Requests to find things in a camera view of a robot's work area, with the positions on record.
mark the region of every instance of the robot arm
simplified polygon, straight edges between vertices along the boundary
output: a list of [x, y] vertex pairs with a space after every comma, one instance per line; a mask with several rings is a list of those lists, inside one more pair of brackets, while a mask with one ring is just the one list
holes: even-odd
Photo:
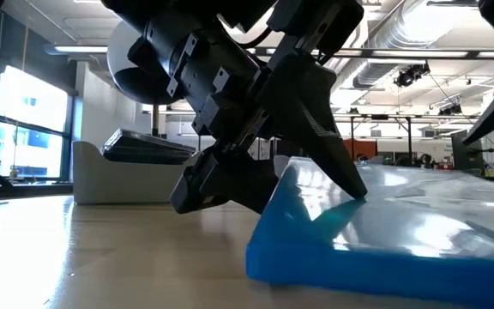
[[277, 178], [270, 161], [247, 153], [257, 137], [295, 142], [352, 197], [366, 194], [330, 110], [336, 75], [311, 56], [317, 48], [329, 58], [342, 47], [363, 18], [356, 0], [277, 2], [268, 26], [285, 35], [267, 64], [234, 42], [219, 18], [246, 32], [274, 0], [103, 3], [140, 34], [128, 53], [136, 77], [118, 86], [151, 104], [186, 99], [196, 132], [216, 140], [178, 181], [171, 196], [178, 213], [228, 200], [262, 212]]

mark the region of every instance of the blue object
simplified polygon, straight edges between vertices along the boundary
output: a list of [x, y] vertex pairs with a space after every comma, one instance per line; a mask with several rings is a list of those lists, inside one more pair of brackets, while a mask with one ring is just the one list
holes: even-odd
[[352, 200], [292, 158], [246, 250], [251, 279], [494, 308], [494, 183], [360, 166]]

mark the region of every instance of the table surface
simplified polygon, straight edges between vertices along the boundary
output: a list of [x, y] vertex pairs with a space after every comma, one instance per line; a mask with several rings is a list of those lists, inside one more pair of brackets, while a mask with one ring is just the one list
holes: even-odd
[[0, 205], [0, 308], [459, 308], [250, 281], [245, 246], [258, 219], [232, 203], [177, 215], [10, 201]]

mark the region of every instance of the window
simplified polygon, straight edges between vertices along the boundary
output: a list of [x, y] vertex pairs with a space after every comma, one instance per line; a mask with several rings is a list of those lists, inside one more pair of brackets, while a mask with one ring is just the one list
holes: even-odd
[[1, 116], [63, 131], [67, 110], [63, 90], [10, 66], [1, 74]]
[[62, 145], [61, 136], [0, 123], [0, 174], [15, 167], [20, 177], [60, 177]]

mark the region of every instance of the blue foam block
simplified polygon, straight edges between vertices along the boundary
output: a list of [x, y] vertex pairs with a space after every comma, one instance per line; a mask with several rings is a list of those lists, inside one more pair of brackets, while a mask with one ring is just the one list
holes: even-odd
[[248, 244], [248, 277], [494, 308], [494, 183], [358, 169], [364, 201], [291, 159]]

